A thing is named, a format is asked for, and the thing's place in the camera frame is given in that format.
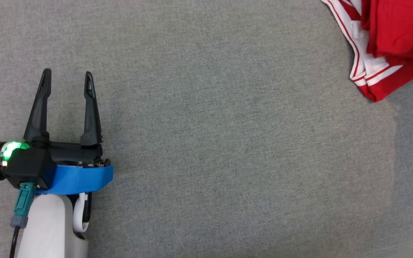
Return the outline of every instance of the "black cable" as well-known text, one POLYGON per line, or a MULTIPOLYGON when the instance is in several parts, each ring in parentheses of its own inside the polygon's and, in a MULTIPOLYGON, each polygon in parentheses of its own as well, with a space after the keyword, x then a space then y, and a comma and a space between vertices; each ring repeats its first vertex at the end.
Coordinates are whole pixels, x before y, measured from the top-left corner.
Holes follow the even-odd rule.
POLYGON ((14 229, 14 235, 12 237, 12 245, 10 245, 9 258, 15 257, 15 246, 17 245, 18 231, 20 231, 20 226, 16 226, 14 229))

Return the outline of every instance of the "cable connector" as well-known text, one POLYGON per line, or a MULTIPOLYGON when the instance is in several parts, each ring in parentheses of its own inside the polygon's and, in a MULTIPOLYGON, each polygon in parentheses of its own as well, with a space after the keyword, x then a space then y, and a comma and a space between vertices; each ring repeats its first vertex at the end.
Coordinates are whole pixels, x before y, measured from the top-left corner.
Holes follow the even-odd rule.
POLYGON ((14 207, 14 216, 10 220, 10 226, 24 229, 28 223, 28 212, 36 195, 34 183, 22 183, 18 191, 17 203, 14 207))

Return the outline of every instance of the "white stripe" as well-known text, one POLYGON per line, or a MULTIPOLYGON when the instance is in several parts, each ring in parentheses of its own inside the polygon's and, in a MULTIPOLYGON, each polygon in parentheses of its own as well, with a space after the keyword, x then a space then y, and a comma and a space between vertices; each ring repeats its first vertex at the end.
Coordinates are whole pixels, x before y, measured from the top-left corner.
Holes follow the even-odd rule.
POLYGON ((367 84, 366 79, 362 78, 361 80, 357 80, 356 82, 354 82, 357 86, 364 86, 367 84))
POLYGON ((373 72, 367 74, 366 76, 364 76, 364 78, 366 78, 366 80, 367 80, 367 79, 371 78, 372 76, 382 72, 382 70, 387 68, 388 66, 390 66, 390 64, 386 63, 385 65, 380 66, 379 68, 375 69, 375 71, 373 71, 373 72))
POLYGON ((402 65, 393 66, 393 67, 389 68, 388 70, 386 70, 386 71, 380 73, 379 75, 375 76, 374 78, 368 80, 367 84, 369 86, 372 86, 372 85, 376 84, 377 82, 380 82, 384 78, 392 75, 394 72, 399 70, 401 67, 403 67, 403 66, 402 65))
POLYGON ((342 26, 342 23, 343 23, 347 30, 351 29, 350 28, 351 18, 349 17, 349 15, 345 11, 345 9, 342 7, 339 0, 331 0, 330 2, 332 3, 332 6, 329 4, 329 0, 322 0, 322 1, 325 2, 329 6, 329 8, 331 9, 331 12, 332 12, 334 18, 336 19, 337 23, 339 24, 339 27, 341 28, 342 33, 344 34, 347 41, 350 43, 350 46, 353 49, 353 52, 355 54, 355 57, 354 57, 354 60, 353 60, 353 67, 352 67, 351 72, 350 72, 350 78, 352 79, 353 77, 358 76, 359 73, 363 72, 365 70, 365 68, 364 68, 364 62, 362 60, 362 57, 360 56, 360 54, 356 50, 356 47, 358 47, 358 45, 355 44, 355 42, 351 41, 351 40, 354 40, 353 37, 352 37, 353 33, 351 31, 345 31, 344 26, 342 26), (357 74, 355 75, 354 73, 355 73, 355 68, 356 68, 357 65, 358 65, 358 69, 357 69, 357 74))

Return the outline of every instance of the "teal connector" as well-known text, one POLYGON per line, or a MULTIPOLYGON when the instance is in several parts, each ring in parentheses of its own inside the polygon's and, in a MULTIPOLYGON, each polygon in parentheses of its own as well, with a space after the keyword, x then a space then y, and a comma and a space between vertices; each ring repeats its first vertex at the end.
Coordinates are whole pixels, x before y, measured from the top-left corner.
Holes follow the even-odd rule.
POLYGON ((22 183, 18 191, 17 203, 14 207, 16 216, 28 216, 30 206, 36 195, 36 186, 34 183, 22 183))

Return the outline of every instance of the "blue tape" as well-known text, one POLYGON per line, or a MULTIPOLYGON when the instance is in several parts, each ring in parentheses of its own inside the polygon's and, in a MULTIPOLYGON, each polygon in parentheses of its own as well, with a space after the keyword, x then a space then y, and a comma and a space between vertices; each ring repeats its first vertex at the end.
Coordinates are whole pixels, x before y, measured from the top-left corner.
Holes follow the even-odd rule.
POLYGON ((114 167, 77 168, 57 166, 55 178, 49 190, 36 191, 38 194, 70 195, 94 192, 113 180, 114 167))

